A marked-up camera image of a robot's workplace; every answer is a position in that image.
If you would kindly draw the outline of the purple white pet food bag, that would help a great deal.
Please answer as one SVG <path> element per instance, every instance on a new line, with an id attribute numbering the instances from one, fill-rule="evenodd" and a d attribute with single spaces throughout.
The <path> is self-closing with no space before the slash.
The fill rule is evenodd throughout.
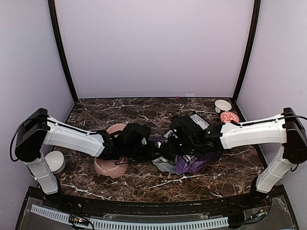
<path id="1" fill-rule="evenodd" d="M 152 163 L 162 172 L 165 173 L 197 173 L 200 169 L 208 165 L 211 161 L 221 156 L 224 149 L 222 146 L 215 150 L 209 151 L 204 155 L 199 155 L 196 152 L 185 155 L 177 155 L 176 159 L 167 160 L 165 157 L 160 156 L 159 158 L 152 160 Z"/>

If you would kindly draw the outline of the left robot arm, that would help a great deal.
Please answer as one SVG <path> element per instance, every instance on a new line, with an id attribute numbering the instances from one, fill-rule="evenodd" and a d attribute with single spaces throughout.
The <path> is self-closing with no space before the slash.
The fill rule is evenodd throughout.
<path id="1" fill-rule="evenodd" d="M 57 209 L 63 209 L 68 199 L 41 153 L 42 145 L 63 147 L 102 160 L 128 158 L 151 161 L 159 156 L 159 148 L 150 140 L 151 129 L 129 123 L 122 130 L 88 131 L 65 124 L 48 115 L 45 108 L 37 109 L 15 130 L 10 142 L 10 158 L 22 161 L 39 183 L 44 194 Z"/>

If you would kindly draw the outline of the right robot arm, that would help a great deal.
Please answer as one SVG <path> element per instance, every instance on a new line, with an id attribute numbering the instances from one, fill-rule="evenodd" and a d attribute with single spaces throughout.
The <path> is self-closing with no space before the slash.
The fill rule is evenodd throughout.
<path id="1" fill-rule="evenodd" d="M 174 116 L 160 150 L 165 157 L 206 156 L 240 146 L 279 143 L 276 156 L 245 196 L 245 204 L 255 208 L 292 167 L 306 162 L 307 135 L 300 119 L 292 108 L 261 120 L 220 124 L 210 124 L 198 114 Z"/>

